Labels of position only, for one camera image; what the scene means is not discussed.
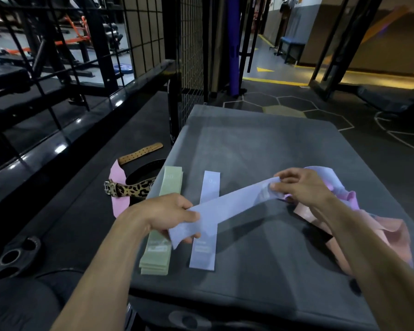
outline hand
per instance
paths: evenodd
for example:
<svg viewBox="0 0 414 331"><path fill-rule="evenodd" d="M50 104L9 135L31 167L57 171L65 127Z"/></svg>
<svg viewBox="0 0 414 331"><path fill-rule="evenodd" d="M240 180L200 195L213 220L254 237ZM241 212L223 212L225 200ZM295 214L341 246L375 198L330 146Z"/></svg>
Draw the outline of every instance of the hand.
<svg viewBox="0 0 414 331"><path fill-rule="evenodd" d="M172 193L152 199L144 200L127 208L129 212L139 220L144 221L147 233L151 230L159 231L164 237L169 238L170 228L176 227L182 222L196 222L199 220L199 213L187 211L193 204L180 194ZM192 243L193 238L201 237L200 233L194 234L183 240L185 243Z"/></svg>
<svg viewBox="0 0 414 331"><path fill-rule="evenodd" d="M270 184L271 190L291 194L293 200L308 207L315 207L335 198L319 175L312 169L288 168L276 173L275 177L279 177L281 182Z"/></svg>

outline tan leather strap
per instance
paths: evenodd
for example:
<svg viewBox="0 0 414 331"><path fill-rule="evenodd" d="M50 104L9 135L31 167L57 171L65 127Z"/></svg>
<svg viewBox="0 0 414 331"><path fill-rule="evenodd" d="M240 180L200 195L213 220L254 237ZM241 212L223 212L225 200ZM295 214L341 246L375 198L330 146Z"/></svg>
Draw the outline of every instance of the tan leather strap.
<svg viewBox="0 0 414 331"><path fill-rule="evenodd" d="M148 154L150 152L153 152L153 151L161 149L161 148L162 148L161 143L155 143L155 144L146 146L146 147L142 148L141 150L138 150L134 153L127 154L125 156L119 157L118 158L118 164L120 164L120 166L122 166L122 165L128 163L129 161L132 161L136 158L142 157L145 154Z"/></svg>

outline belt buckle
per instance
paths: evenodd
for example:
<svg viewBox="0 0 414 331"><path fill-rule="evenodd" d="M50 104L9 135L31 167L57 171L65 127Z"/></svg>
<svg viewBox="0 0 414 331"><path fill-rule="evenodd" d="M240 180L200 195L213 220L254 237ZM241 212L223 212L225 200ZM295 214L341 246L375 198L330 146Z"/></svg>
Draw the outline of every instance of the belt buckle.
<svg viewBox="0 0 414 331"><path fill-rule="evenodd" d="M104 182L104 192L107 194L107 195L110 195L110 181L105 181Z"/></svg>

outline forearm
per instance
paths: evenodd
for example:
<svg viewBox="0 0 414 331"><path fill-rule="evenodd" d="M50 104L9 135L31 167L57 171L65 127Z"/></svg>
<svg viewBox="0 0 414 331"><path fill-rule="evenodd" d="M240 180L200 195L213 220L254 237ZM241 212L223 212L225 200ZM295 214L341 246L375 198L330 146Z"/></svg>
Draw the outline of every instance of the forearm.
<svg viewBox="0 0 414 331"><path fill-rule="evenodd" d="M138 246L148 228L121 214L83 274L51 331L121 331Z"/></svg>
<svg viewBox="0 0 414 331"><path fill-rule="evenodd" d="M339 200L312 211L331 228L381 330L414 330L414 271Z"/></svg>

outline black padded seat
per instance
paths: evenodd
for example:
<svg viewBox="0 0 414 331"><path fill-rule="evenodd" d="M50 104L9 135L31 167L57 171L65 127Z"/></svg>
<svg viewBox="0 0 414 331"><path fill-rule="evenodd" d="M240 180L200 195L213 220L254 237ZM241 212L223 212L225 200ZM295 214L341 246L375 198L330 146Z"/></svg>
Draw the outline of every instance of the black padded seat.
<svg viewBox="0 0 414 331"><path fill-rule="evenodd" d="M23 93L29 90L27 70L18 66L0 65L0 89L12 86L14 86L12 90L14 93Z"/></svg>
<svg viewBox="0 0 414 331"><path fill-rule="evenodd" d="M414 108L414 89L359 86L357 95L381 111L402 114Z"/></svg>

